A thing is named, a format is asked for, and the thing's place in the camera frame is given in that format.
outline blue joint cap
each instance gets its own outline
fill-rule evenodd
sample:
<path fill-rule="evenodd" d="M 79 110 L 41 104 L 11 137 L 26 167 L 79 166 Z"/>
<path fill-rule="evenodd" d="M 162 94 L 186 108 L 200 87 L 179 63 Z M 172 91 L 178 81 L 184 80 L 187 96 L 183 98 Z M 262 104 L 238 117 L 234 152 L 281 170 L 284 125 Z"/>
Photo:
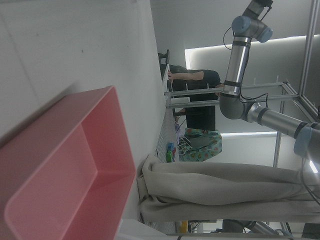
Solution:
<path fill-rule="evenodd" d="M 237 16 L 232 22 L 232 30 L 235 34 L 241 34 L 250 27 L 251 19 L 247 16 Z"/>
<path fill-rule="evenodd" d="M 273 30 L 270 27 L 266 27 L 263 32 L 259 35 L 258 41 L 260 43 L 265 43 L 272 37 Z"/>

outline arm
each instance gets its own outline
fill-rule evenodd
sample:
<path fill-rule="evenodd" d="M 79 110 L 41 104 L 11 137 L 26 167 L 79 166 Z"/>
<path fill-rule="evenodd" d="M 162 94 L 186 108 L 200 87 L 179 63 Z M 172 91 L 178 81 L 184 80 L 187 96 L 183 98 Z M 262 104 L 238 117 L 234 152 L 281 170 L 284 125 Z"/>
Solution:
<path fill-rule="evenodd" d="M 204 72 L 198 71 L 194 73 L 172 73 L 168 70 L 168 78 L 172 83 L 175 79 L 182 79 L 182 80 L 202 80 L 204 79 Z"/>

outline pink tray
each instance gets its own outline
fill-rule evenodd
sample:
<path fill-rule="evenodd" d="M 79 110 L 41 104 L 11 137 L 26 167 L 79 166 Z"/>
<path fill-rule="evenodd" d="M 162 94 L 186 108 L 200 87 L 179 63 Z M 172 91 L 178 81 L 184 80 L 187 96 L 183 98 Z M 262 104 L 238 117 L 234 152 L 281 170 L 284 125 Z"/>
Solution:
<path fill-rule="evenodd" d="M 0 239 L 112 240 L 135 173 L 116 89 L 68 95 L 0 149 Z"/>

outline patterned fabric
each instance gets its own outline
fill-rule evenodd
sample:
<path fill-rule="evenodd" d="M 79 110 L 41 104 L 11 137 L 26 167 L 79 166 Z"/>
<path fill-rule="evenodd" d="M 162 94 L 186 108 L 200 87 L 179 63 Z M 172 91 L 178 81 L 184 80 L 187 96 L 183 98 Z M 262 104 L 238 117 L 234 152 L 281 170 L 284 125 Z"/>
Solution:
<path fill-rule="evenodd" d="M 216 131 L 186 128 L 184 134 L 189 140 L 194 138 L 208 139 L 207 143 L 200 147 L 186 147 L 186 152 L 180 158 L 181 162 L 203 162 L 222 152 L 222 137 Z"/>

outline fluorescent light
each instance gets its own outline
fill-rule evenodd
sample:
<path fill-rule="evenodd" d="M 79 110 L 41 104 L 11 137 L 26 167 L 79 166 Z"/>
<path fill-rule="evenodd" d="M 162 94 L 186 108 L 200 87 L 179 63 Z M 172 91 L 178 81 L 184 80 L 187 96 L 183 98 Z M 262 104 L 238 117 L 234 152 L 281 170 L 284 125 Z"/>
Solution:
<path fill-rule="evenodd" d="M 319 38 L 320 34 L 316 34 L 313 37 L 314 38 Z M 290 37 L 285 37 L 285 38 L 277 38 L 277 39 L 270 39 L 266 43 L 272 43 L 272 42 L 277 42 L 277 41 L 292 41 L 292 40 L 302 40 L 306 39 L 307 36 L 290 36 Z M 262 44 L 259 41 L 253 41 L 251 44 Z M 228 48 L 232 48 L 232 44 L 227 44 L 226 45 Z M 190 69 L 191 67 L 191 56 L 193 52 L 199 51 L 199 50 L 212 50 L 212 49 L 219 49 L 219 48 L 225 48 L 224 45 L 217 45 L 217 46 L 205 46 L 205 47 L 196 47 L 196 48 L 189 48 L 184 50 L 184 55 L 185 55 L 185 63 L 186 63 L 186 68 Z"/>
<path fill-rule="evenodd" d="M 317 173 L 318 173 L 318 169 L 316 168 L 314 162 L 313 162 L 313 161 L 310 161 L 310 162 L 309 162 L 309 165 L 310 165 L 312 171 L 313 171 L 315 174 L 317 174 Z"/>
<path fill-rule="evenodd" d="M 190 57 L 191 57 L 192 49 L 184 50 L 184 58 L 185 58 L 185 66 L 186 69 L 190 69 Z"/>
<path fill-rule="evenodd" d="M 229 132 L 221 133 L 222 137 L 235 137 L 235 136 L 263 136 L 263 135 L 277 135 L 276 131 L 257 131 L 257 132 Z"/>

